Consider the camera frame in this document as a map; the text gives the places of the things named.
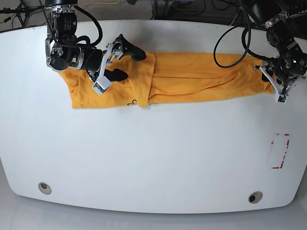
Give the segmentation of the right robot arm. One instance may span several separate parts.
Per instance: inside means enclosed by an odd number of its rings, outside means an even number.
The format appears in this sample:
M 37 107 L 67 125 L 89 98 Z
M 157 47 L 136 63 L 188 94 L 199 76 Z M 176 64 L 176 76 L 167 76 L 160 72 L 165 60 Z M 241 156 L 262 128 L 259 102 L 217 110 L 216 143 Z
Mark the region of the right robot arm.
M 113 43 L 107 45 L 106 50 L 100 50 L 97 45 L 103 38 L 103 30 L 89 12 L 78 6 L 75 0 L 47 0 L 44 10 L 47 20 L 47 38 L 45 40 L 47 66 L 54 71 L 64 71 L 67 68 L 84 70 L 90 80 L 97 84 L 102 79 L 109 82 L 122 81 L 128 76 L 121 70 L 109 71 L 106 66 L 114 59 L 120 60 L 130 56 L 133 61 L 143 61 L 146 53 L 127 41 L 120 34 Z M 77 16 L 79 11 L 89 17 L 98 30 L 98 38 L 91 42 L 86 35 L 77 37 Z

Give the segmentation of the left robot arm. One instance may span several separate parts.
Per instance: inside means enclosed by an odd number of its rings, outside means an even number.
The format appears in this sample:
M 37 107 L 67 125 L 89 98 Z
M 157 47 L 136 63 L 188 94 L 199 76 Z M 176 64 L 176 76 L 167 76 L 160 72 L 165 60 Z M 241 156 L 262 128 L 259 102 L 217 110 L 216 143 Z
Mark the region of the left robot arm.
M 276 102 L 286 103 L 294 83 L 307 75 L 307 55 L 280 18 L 282 10 L 278 3 L 273 0 L 241 0 L 239 4 L 247 20 L 247 25 L 241 36 L 245 52 L 230 67 L 239 64 L 247 54 L 262 60 L 263 65 L 255 66 L 255 69 L 260 70 L 262 75 L 273 85 Z M 278 57 L 261 56 L 249 49 L 251 29 L 254 26 L 266 29 L 267 41 L 277 49 Z

